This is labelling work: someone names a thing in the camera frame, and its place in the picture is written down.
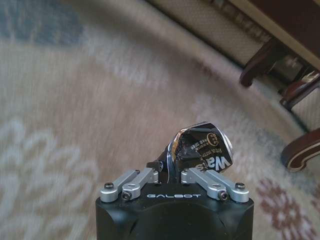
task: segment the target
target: red floral motif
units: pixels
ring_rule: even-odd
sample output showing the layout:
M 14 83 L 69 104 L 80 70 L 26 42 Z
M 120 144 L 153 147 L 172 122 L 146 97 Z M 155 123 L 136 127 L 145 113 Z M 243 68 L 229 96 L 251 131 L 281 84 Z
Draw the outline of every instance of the red floral motif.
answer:
M 311 201 L 311 204 L 320 214 L 320 184 L 316 186 L 315 193 L 313 194 L 314 199 Z
M 271 224 L 281 233 L 282 239 L 316 239 L 311 221 L 285 189 L 270 179 L 264 179 L 260 181 L 257 192 L 262 197 L 262 210 L 271 216 Z

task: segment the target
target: beige rug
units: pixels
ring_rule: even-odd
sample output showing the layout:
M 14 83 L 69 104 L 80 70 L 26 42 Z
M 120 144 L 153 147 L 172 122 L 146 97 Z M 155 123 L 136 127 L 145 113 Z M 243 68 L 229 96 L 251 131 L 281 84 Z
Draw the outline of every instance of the beige rug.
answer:
M 253 238 L 319 239 L 319 173 L 279 157 L 302 131 L 240 74 L 143 1 L 0 0 L 0 239 L 95 239 L 103 184 L 201 121 L 233 144 Z

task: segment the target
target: blue pattern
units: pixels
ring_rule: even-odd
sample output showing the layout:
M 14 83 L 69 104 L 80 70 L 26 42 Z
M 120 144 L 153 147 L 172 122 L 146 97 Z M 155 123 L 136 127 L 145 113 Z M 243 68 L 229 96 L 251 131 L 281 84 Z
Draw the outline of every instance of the blue pattern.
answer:
M 0 39 L 68 46 L 82 32 L 77 13 L 58 0 L 0 0 Z

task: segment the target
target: screw head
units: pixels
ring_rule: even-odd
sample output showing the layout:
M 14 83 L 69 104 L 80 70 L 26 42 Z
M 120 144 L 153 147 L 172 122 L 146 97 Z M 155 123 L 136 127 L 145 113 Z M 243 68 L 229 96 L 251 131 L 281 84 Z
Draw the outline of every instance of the screw head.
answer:
M 107 190 L 114 189 L 114 184 L 112 182 L 107 182 L 104 184 L 104 189 L 107 189 Z
M 220 191 L 218 197 L 221 201 L 226 201 L 229 198 L 229 194 L 226 191 Z
M 131 194 L 131 192 L 129 192 L 129 191 L 124 191 L 124 192 L 121 194 L 121 198 L 122 198 L 122 200 L 124 200 L 125 202 L 126 202 L 126 201 L 129 201 L 131 197 L 132 197 L 132 194 Z
M 234 185 L 234 187 L 235 187 L 236 189 L 243 190 L 243 189 L 246 188 L 246 185 L 245 185 L 244 183 L 242 183 L 242 182 L 236 182 L 235 185 Z

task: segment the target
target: curved wooden leg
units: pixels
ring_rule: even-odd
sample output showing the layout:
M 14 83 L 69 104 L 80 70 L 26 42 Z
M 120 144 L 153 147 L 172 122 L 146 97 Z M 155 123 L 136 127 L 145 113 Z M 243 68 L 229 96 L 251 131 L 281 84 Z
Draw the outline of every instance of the curved wooden leg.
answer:
M 296 81 L 289 85 L 289 87 L 283 92 L 283 98 L 280 103 L 288 110 L 305 98 L 309 93 L 311 93 L 315 88 L 320 86 L 320 76 L 318 72 L 314 72 L 310 76 L 311 81 Z
M 320 128 L 306 133 L 286 146 L 281 161 L 292 172 L 307 166 L 307 161 L 320 154 Z
M 275 38 L 271 38 L 245 65 L 240 83 L 244 87 L 252 85 L 254 77 L 266 72 L 276 61 L 288 54 L 287 50 Z

